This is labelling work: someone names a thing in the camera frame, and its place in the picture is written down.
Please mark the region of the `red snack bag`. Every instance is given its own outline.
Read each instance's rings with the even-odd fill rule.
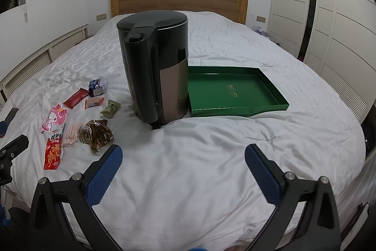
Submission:
[[[60,164],[60,159],[63,155],[61,143],[63,141],[64,127],[65,124],[62,124],[59,129],[52,131],[51,137],[47,140],[44,154],[44,170],[57,169]]]
[[[77,92],[75,92],[71,97],[64,102],[64,104],[73,109],[75,105],[77,105],[82,99],[89,95],[89,91],[87,89],[80,88]]]

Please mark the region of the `electrical outlet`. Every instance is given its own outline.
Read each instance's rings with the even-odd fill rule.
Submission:
[[[256,18],[256,20],[257,20],[258,22],[265,23],[266,18],[264,18],[264,17],[262,17],[262,16],[258,16],[258,17]]]
[[[107,19],[107,14],[99,14],[97,15],[97,20]]]

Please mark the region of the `green box lid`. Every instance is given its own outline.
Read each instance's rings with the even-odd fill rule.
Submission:
[[[289,107],[259,68],[190,66],[188,91],[193,117],[252,116]]]

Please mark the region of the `snack package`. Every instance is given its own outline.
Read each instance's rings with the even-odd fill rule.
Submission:
[[[47,140],[46,152],[44,154],[44,170],[57,169],[60,159],[63,156],[61,143],[63,141],[63,131],[65,124],[52,131],[51,137]]]
[[[111,129],[107,126],[108,120],[91,120],[80,130],[78,140],[88,144],[93,152],[98,152],[114,138]]]
[[[90,81],[89,95],[90,97],[99,96],[107,92],[106,78],[100,78]]]
[[[53,107],[42,126],[39,128],[41,133],[51,132],[52,125],[62,125],[65,122],[65,118],[68,110],[61,108],[60,103]]]
[[[85,100],[85,110],[87,108],[101,106],[102,103],[103,103],[103,100],[104,100],[104,97],[100,97],[100,98],[94,97],[94,98],[86,99]]]
[[[108,106],[101,112],[107,118],[113,118],[115,112],[120,109],[121,104],[119,102],[108,100]]]
[[[77,92],[75,92],[71,97],[64,102],[68,108],[73,109],[75,105],[77,105],[82,99],[89,95],[89,91],[87,89],[80,88]]]
[[[83,123],[74,123],[69,126],[68,130],[65,130],[65,135],[63,137],[62,147],[73,145],[78,141],[78,135],[80,134],[81,128],[84,126]]]

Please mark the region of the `black kettle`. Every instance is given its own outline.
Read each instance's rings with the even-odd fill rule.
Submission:
[[[121,53],[136,115],[154,128],[188,109],[188,18],[152,10],[117,23]]]

